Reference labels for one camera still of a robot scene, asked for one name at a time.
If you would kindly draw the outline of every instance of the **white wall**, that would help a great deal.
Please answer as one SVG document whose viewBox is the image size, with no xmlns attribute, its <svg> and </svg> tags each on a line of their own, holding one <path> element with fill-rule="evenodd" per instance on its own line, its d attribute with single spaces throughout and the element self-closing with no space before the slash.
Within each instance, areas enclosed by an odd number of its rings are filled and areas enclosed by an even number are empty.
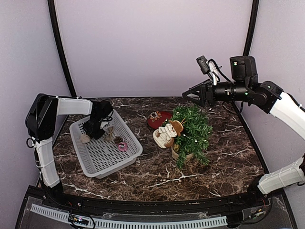
<svg viewBox="0 0 305 229">
<path fill-rule="evenodd" d="M 259 80 L 270 80 L 305 104 L 305 1 L 260 1 L 251 55 Z M 280 120 L 255 106 L 243 115 L 271 172 L 305 153 L 305 141 Z M 286 189 L 300 229 L 304 228 L 305 187 Z"/>
<path fill-rule="evenodd" d="M 38 178 L 25 117 L 38 93 L 69 95 L 46 0 L 1 1 L 0 74 L 0 222 L 11 229 Z"/>
<path fill-rule="evenodd" d="M 251 0 L 57 0 L 73 82 L 83 97 L 181 96 L 205 55 L 230 72 Z"/>
</svg>

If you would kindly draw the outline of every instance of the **gray plastic basket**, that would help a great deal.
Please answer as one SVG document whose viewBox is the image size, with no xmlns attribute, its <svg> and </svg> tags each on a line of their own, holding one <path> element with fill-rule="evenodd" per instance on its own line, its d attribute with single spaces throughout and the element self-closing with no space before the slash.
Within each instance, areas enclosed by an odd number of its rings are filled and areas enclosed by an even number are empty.
<svg viewBox="0 0 305 229">
<path fill-rule="evenodd" d="M 105 134 L 100 139 L 92 139 L 86 144 L 80 141 L 80 136 L 85 133 L 82 125 L 89 120 L 89 117 L 83 118 L 70 126 L 70 134 L 77 158 L 84 174 L 88 177 L 98 179 L 106 177 L 133 164 L 143 151 L 138 139 L 115 110 L 112 118 L 112 121 L 103 128 Z M 112 139 L 120 136 L 127 143 L 128 150 L 126 152 L 119 151 L 113 140 L 110 142 L 104 140 L 105 136 L 108 135 L 109 126 L 113 126 Z"/>
</svg>

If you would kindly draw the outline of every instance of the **marble table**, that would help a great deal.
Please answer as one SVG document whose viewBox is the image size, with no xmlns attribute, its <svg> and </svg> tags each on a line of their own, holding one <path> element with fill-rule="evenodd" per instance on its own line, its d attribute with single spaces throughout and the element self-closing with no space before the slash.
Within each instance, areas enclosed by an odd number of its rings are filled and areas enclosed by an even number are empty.
<svg viewBox="0 0 305 229">
<path fill-rule="evenodd" d="M 139 139 L 143 153 L 133 165 L 103 179 L 86 177 L 69 132 L 69 126 L 83 116 L 70 115 L 54 145 L 56 168 L 65 193 L 129 201 L 213 198 L 245 192 L 252 179 L 263 173 L 238 116 L 228 113 L 221 104 L 203 108 L 213 126 L 205 151 L 210 164 L 204 167 L 192 159 L 179 170 L 171 150 L 161 149 L 154 142 L 153 129 L 147 125 L 146 118 L 153 111 L 171 112 L 178 105 L 191 105 L 190 102 L 180 97 L 108 100 Z"/>
</svg>

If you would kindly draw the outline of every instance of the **pink ornament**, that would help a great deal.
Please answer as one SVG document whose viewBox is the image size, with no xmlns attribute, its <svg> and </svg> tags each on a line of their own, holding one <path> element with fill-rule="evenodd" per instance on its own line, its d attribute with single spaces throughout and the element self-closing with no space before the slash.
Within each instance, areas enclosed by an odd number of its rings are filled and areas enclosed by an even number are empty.
<svg viewBox="0 0 305 229">
<path fill-rule="evenodd" d="M 120 142 L 118 144 L 118 148 L 120 151 L 127 151 L 128 147 L 127 147 L 127 143 L 126 142 Z"/>
</svg>

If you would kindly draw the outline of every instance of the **red plate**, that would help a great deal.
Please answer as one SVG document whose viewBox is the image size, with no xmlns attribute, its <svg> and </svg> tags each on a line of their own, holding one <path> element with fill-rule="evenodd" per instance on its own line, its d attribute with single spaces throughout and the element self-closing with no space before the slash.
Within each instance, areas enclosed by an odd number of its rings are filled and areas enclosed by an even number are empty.
<svg viewBox="0 0 305 229">
<path fill-rule="evenodd" d="M 155 111 L 148 116 L 147 124 L 153 129 L 158 129 L 166 119 L 171 119 L 172 116 L 167 111 Z"/>
</svg>

